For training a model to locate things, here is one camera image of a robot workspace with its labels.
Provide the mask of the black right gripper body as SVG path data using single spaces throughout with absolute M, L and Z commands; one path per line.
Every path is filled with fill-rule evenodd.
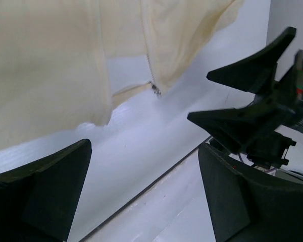
M 280 125 L 303 133 L 303 50 L 296 53 L 293 65 L 280 81 L 274 79 L 254 94 L 252 105 L 280 111 Z

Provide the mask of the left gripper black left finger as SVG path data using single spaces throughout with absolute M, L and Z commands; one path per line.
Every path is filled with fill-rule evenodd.
M 0 241 L 67 241 L 91 154 L 82 139 L 0 173 Z

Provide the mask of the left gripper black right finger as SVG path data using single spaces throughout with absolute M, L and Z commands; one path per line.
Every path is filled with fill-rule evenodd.
M 216 241 L 303 241 L 303 184 L 207 143 L 199 146 L 198 160 Z

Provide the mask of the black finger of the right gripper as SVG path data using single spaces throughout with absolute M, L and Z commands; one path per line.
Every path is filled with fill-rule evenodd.
M 296 36 L 296 28 L 287 27 L 259 52 L 236 63 L 208 72 L 207 79 L 250 93 L 260 93 L 274 80 L 277 61 Z
M 252 105 L 190 112 L 187 119 L 207 131 L 231 153 L 241 153 L 280 125 L 280 111 Z

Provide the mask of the cream yellow zip jacket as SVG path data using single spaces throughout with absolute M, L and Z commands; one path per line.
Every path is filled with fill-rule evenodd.
M 0 150 L 175 85 L 243 1 L 0 1 Z

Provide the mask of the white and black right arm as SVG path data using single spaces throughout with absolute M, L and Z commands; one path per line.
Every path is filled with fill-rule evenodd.
M 295 36 L 296 29 L 287 27 L 259 52 L 208 72 L 210 81 L 254 94 L 248 106 L 197 111 L 187 116 L 228 152 L 245 154 L 249 161 L 266 169 L 287 165 L 284 152 L 296 145 L 276 132 L 278 127 L 303 134 L 303 50 L 296 53 L 281 80 L 275 80 L 277 62 Z

